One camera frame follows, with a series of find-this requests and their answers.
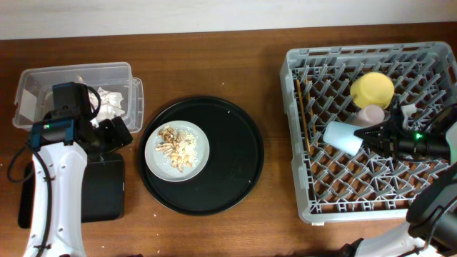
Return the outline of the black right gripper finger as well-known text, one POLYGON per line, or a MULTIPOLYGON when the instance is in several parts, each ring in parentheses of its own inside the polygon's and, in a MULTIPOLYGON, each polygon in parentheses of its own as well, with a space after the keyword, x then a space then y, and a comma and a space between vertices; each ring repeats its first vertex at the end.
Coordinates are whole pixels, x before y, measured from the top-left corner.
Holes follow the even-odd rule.
POLYGON ((374 152, 384 152, 383 139, 366 138, 363 140, 363 145, 374 152))
POLYGON ((385 124, 381 123, 355 130, 353 134, 359 138, 380 138, 383 136, 384 130, 385 124))

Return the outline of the pink plastic cup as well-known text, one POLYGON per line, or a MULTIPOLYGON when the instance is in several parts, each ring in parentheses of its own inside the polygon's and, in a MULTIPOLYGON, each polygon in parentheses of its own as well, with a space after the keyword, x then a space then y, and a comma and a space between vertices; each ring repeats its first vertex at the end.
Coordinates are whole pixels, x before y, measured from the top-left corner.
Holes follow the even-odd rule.
POLYGON ((355 116, 352 124, 362 128, 375 126, 385 119, 384 110, 377 105, 368 105, 361 109, 355 116))

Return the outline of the white paper napkin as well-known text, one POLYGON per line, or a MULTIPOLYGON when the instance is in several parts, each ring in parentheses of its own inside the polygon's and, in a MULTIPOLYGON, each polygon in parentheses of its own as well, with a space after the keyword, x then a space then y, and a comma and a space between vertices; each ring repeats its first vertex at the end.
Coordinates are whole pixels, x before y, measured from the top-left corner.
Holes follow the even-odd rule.
POLYGON ((125 111, 121 107, 124 98, 120 92, 112 92, 98 88, 97 93, 101 99, 101 108, 97 117, 91 120, 92 124, 97 124, 105 119, 113 119, 125 114, 125 111))

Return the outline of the light blue plastic cup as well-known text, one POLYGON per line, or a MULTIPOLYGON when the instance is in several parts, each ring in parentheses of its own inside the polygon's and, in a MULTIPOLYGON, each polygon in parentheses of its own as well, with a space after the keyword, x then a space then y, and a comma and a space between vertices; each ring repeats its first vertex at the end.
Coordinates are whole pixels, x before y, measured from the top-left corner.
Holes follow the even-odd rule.
POLYGON ((354 135, 359 129, 360 126, 332 121, 324 131, 323 141, 348 155, 355 156, 363 143, 361 138, 354 135))

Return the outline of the yellow plastic bowl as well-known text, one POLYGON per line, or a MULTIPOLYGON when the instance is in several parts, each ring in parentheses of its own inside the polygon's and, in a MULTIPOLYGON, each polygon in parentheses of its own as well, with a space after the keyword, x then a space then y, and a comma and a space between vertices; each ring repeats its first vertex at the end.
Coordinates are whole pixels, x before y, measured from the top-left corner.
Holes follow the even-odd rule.
POLYGON ((368 105, 387 109, 393 98, 394 85, 387 75, 369 72, 352 83, 350 94, 360 109, 368 105))

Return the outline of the grey plate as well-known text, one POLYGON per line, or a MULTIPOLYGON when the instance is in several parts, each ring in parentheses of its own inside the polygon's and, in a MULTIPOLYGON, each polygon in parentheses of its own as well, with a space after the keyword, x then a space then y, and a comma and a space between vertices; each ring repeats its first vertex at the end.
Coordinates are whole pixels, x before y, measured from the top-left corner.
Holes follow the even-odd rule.
POLYGON ((203 171, 210 154, 209 140, 206 134, 197 125, 188 121, 170 121, 160 125, 153 133, 146 138, 144 157, 149 170, 158 178, 168 182, 187 181, 203 171), (184 168, 182 173, 171 167, 168 158, 162 152, 155 150, 155 146, 161 140, 158 132, 164 126, 171 126, 177 130, 184 130, 192 133, 197 138, 198 162, 193 168, 184 168))

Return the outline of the food scraps and rice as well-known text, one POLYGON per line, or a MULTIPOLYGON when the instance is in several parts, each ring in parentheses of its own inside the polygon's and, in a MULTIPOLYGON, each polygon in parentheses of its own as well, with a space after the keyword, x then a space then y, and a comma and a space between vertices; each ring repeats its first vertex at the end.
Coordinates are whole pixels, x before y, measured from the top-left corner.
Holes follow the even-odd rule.
POLYGON ((158 132, 161 139, 155 146, 155 150, 162 152, 171 163, 171 167, 179 173, 184 168, 193 168, 197 162, 197 138, 190 132, 177 130, 171 126, 164 126, 158 132))

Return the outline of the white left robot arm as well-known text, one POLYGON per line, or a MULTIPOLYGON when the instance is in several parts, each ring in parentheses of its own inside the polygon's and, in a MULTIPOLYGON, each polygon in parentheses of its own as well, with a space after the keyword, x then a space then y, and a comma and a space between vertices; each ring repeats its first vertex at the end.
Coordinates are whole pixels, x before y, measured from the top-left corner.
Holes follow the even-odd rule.
POLYGON ((25 256, 85 256, 81 194, 90 157, 129 145, 133 138, 120 117, 92 124, 98 92, 75 82, 52 87, 54 108, 34 123, 24 148, 32 152, 34 204, 25 256))

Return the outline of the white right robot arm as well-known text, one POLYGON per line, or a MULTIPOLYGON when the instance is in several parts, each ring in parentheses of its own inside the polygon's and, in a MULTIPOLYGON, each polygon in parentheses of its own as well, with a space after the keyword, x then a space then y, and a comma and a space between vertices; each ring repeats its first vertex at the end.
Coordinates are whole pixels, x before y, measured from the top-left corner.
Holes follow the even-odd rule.
POLYGON ((456 105, 439 111, 421 130, 403 127, 405 116, 399 104, 391 104, 387 121, 367 128, 340 130, 331 122, 326 134, 332 146, 342 151, 365 146, 394 161, 444 160, 450 166, 443 175, 419 193, 407 210, 406 221, 376 238, 347 243, 339 256, 452 256, 456 254, 456 105))

